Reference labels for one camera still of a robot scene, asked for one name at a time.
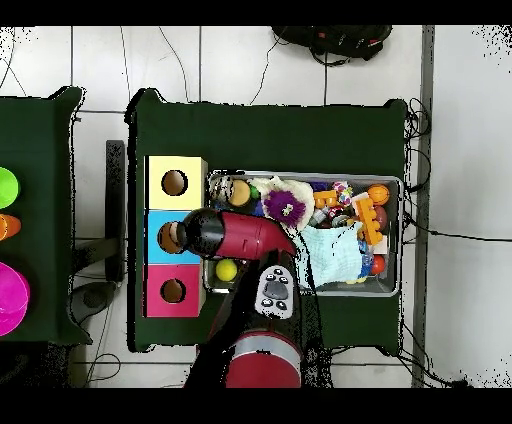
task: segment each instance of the orange cup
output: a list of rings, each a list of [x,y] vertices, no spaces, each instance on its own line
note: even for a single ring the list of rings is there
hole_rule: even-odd
[[[0,241],[12,237],[21,230],[21,221],[11,215],[0,214]]]

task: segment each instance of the pink box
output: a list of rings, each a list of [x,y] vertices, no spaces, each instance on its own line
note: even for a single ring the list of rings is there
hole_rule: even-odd
[[[185,294],[177,303],[162,297],[168,280],[179,280]],[[201,265],[148,265],[146,317],[198,317],[205,300]]]

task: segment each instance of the blue box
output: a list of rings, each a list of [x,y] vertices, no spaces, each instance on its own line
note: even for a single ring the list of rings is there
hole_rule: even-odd
[[[190,211],[155,211],[150,210],[148,215],[148,264],[151,265],[196,265],[200,257],[189,251],[182,253],[167,253],[158,245],[158,232],[167,222],[183,221]]]

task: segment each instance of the shape sorter box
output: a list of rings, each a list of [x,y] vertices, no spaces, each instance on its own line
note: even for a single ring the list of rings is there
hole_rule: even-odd
[[[201,258],[185,250],[181,253],[167,253],[158,244],[158,232],[168,222],[181,222],[189,211],[153,211],[148,212],[146,249],[148,265],[199,265]]]
[[[198,317],[206,298],[201,276],[202,265],[148,265],[145,316],[152,318]],[[165,284],[181,286],[181,298],[175,299],[178,301],[173,303],[164,299]]]
[[[148,209],[192,211],[204,206],[208,164],[203,159],[185,156],[147,156],[146,163]],[[182,191],[176,195],[165,191],[169,188],[165,183],[169,181],[166,176],[173,175],[182,180]]]

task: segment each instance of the black stand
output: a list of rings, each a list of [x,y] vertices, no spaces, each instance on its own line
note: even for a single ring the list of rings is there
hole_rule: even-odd
[[[71,312],[81,323],[85,318],[107,308],[114,298],[114,282],[123,281],[125,273],[125,145],[122,141],[106,143],[105,238],[84,243],[73,250],[73,275],[105,259],[106,282],[85,284],[71,293]]]

